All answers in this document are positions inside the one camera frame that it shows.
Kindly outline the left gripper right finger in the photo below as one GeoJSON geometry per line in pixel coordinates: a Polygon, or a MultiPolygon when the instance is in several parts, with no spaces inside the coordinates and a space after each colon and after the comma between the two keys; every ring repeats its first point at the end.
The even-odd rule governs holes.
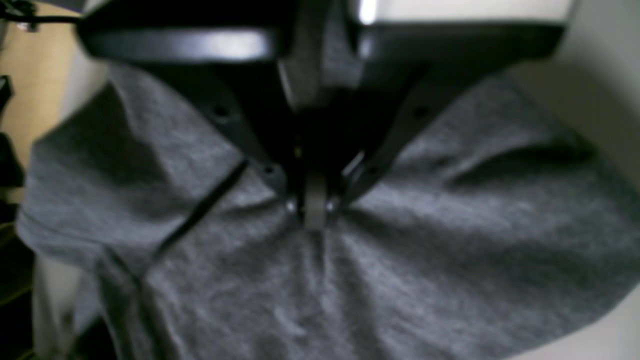
{"type": "Polygon", "coordinates": [[[359,71],[329,126],[325,221],[363,196],[400,151],[483,78],[553,54],[562,23],[453,22],[346,25],[359,71]]]}

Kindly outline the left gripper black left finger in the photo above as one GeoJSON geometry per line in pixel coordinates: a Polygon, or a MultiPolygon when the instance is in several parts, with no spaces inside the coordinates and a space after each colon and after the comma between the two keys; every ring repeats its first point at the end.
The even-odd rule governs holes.
{"type": "Polygon", "coordinates": [[[189,101],[304,219],[299,134],[278,63],[295,0],[108,0],[77,34],[89,55],[141,69],[189,101]]]}

